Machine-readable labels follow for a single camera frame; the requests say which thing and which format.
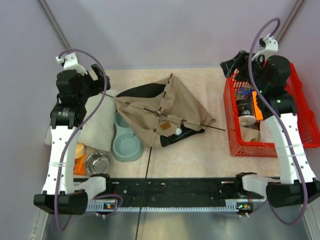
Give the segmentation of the beige fabric pet tent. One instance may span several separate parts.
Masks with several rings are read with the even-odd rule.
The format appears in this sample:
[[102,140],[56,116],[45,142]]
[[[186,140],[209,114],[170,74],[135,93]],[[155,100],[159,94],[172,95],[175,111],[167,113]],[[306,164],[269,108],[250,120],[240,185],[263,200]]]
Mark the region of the beige fabric pet tent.
[[[214,122],[198,99],[175,75],[140,85],[115,97],[118,113],[145,147],[164,148],[202,134]],[[156,132],[154,126],[159,114]],[[182,134],[175,135],[181,128]]]

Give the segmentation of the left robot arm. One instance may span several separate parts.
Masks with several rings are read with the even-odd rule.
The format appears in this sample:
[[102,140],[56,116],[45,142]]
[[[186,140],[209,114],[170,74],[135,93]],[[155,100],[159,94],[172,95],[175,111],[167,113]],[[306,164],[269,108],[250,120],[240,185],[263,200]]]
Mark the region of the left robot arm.
[[75,69],[57,74],[58,94],[50,113],[51,153],[47,177],[40,194],[33,197],[33,204],[48,214],[83,215],[88,201],[95,195],[109,198],[114,187],[101,181],[93,188],[91,182],[83,187],[74,186],[76,147],[86,116],[86,103],[90,97],[110,87],[110,78],[103,75],[97,64],[91,65],[97,79],[89,73]]

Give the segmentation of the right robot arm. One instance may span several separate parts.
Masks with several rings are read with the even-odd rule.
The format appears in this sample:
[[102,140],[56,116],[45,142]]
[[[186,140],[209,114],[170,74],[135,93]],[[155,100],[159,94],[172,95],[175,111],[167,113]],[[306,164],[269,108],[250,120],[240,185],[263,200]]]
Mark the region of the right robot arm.
[[297,101],[286,90],[292,69],[290,61],[280,55],[266,58],[259,55],[251,61],[249,53],[241,50],[220,67],[226,78],[235,71],[238,82],[248,82],[259,90],[257,106],[267,125],[280,163],[280,180],[254,174],[244,174],[233,185],[233,192],[245,198],[251,192],[265,196],[274,208],[311,203],[320,196],[320,182],[311,169],[299,133]]

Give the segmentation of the black tent pole crossing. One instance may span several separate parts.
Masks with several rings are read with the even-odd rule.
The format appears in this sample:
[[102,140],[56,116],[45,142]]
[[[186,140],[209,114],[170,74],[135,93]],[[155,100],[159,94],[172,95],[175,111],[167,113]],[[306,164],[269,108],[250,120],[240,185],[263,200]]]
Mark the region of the black tent pole crossing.
[[[154,129],[153,129],[153,133],[156,133],[157,130],[157,126],[158,126],[158,118],[160,117],[160,114],[157,113],[156,115],[156,120],[155,120],[155,124],[154,124]],[[143,201],[145,198],[145,190],[146,190],[146,184],[147,184],[147,177],[148,177],[148,172],[149,172],[149,166],[150,166],[150,162],[151,162],[151,156],[152,156],[152,151],[153,151],[153,146],[154,146],[154,141],[149,149],[149,154],[148,154],[148,161],[147,161],[147,166],[146,166],[146,171],[145,171],[145,177],[144,177],[144,181],[143,181],[143,190],[142,190],[142,195],[141,195],[141,201],[140,201],[140,206],[139,206],[139,212],[138,212],[138,218],[137,218],[137,224],[136,224],[136,231],[135,231],[135,240],[138,239],[138,234],[139,234],[139,226],[140,226],[140,220],[141,220],[141,214],[142,214],[142,207],[143,207]]]

